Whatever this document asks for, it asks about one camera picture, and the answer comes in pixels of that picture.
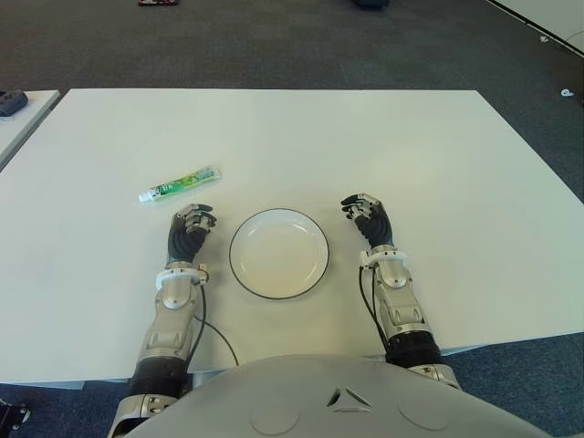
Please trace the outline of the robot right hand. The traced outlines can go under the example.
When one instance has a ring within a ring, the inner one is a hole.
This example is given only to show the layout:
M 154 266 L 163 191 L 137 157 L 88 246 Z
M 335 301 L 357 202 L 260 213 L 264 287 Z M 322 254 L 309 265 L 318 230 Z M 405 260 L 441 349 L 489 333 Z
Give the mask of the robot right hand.
M 393 246 L 391 221 L 382 202 L 367 194 L 357 193 L 341 202 L 341 211 L 351 220 L 371 248 Z

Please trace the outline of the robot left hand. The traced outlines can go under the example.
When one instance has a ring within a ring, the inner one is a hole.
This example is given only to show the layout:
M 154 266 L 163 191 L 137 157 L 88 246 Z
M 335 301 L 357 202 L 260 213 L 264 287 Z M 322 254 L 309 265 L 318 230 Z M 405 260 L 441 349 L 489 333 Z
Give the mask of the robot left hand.
M 167 263 L 191 263 L 216 225 L 213 207 L 190 203 L 172 216 L 167 241 Z

